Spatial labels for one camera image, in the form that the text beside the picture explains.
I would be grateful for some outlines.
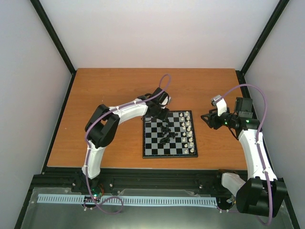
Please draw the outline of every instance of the black metal frame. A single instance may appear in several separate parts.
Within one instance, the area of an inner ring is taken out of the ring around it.
[[[63,61],[67,65],[71,73],[71,81],[61,108],[61,112],[51,139],[50,147],[47,152],[47,156],[44,162],[42,173],[35,175],[31,182],[29,191],[26,195],[23,207],[20,211],[19,218],[17,220],[15,229],[21,228],[23,218],[29,204],[32,191],[35,187],[71,187],[74,191],[80,191],[87,193],[84,188],[84,181],[81,178],[80,168],[56,168],[47,167],[47,162],[50,157],[51,149],[53,147],[55,137],[63,116],[63,112],[73,85],[73,81],[76,76],[76,70],[74,69],[59,37],[56,34],[46,12],[44,11],[39,0],[30,0],[37,14],[39,15],[42,23],[48,31],[51,39],[53,40],[56,48],[58,49]],[[245,74],[250,65],[254,61],[256,55],[261,49],[263,43],[267,39],[272,28],[276,24],[281,13],[285,9],[289,0],[279,0],[277,7],[271,15],[268,23],[266,24],[262,34],[258,38],[254,48],[252,49],[249,57],[247,58],[241,71],[236,71],[236,76],[239,84],[245,83]],[[243,97],[250,98],[250,93],[247,87],[241,87]],[[242,179],[247,179],[247,171],[237,171]],[[106,192],[116,194],[125,188],[147,188],[147,189],[183,189],[193,191],[202,195],[208,194],[217,198],[229,198],[231,194],[224,189],[216,187],[216,181],[219,178],[217,170],[161,170],[161,169],[102,169],[102,177],[100,181],[103,183]],[[299,229],[299,225],[290,201],[289,196],[285,198],[287,210],[292,220],[295,229]]]

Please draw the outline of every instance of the wooden table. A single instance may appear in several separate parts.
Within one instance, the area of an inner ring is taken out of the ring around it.
[[[246,169],[238,141],[225,127],[210,129],[200,115],[208,113],[211,98],[238,85],[234,69],[78,69],[62,117],[49,167],[81,167],[85,160],[85,125],[100,104],[117,106],[139,95],[152,93],[160,78],[172,75],[167,92],[172,97],[170,110],[192,110],[197,140],[197,158],[142,158],[140,117],[122,123],[114,141],[107,147],[102,167],[167,169]],[[235,90],[226,97],[233,109]]]

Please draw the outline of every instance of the chessboard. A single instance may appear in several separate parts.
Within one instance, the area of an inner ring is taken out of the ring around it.
[[[198,157],[192,111],[143,118],[143,158]]]

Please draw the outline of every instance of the white wall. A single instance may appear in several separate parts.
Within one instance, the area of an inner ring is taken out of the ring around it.
[[[41,0],[76,68],[241,69],[278,0]]]
[[[70,74],[30,1],[0,7],[0,228],[41,172]]]
[[[288,3],[246,74],[247,83],[266,93],[269,110],[263,126],[276,174],[284,177],[301,228],[305,228],[305,1]],[[250,91],[261,118],[263,102]]]

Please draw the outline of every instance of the robotic arm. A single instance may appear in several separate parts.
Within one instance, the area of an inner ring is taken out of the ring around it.
[[[234,129],[235,138],[242,144],[248,168],[248,180],[245,182],[239,175],[227,172],[222,173],[221,178],[222,186],[227,188],[236,198],[238,211],[268,216],[269,199],[264,174],[267,171],[272,187],[273,217],[275,217],[287,190],[284,182],[278,181],[271,169],[264,147],[261,147],[262,158],[259,155],[256,144],[263,146],[263,133],[259,133],[257,142],[255,137],[260,122],[253,118],[252,103],[253,101],[250,98],[237,97],[234,112],[230,113],[225,100],[218,95],[212,99],[212,105],[217,108],[210,110],[208,114],[202,115],[201,118],[210,128],[215,130],[223,125],[228,127],[231,132],[231,129]],[[266,169],[263,169],[262,160],[265,162]]]
[[[86,174],[86,167],[88,167],[88,178],[93,179],[99,175],[104,151],[113,141],[119,124],[137,116],[148,115],[161,120],[164,120],[167,117],[169,109],[165,108],[165,106],[171,100],[168,93],[163,92],[152,100],[140,103],[140,101],[156,96],[161,92],[161,90],[162,89],[158,87],[153,94],[139,96],[133,101],[133,104],[126,104],[126,106],[122,105],[121,107],[123,108],[117,108],[117,110],[113,111],[102,119],[103,121],[107,121],[105,125],[98,122],[91,129],[87,137],[90,146],[87,148],[86,158],[89,154],[89,159],[88,163],[85,163],[85,165],[82,167],[82,172],[84,174]],[[99,105],[87,123],[85,131],[87,131],[89,127],[103,114],[114,109],[116,109],[116,107],[107,107],[104,104]]]

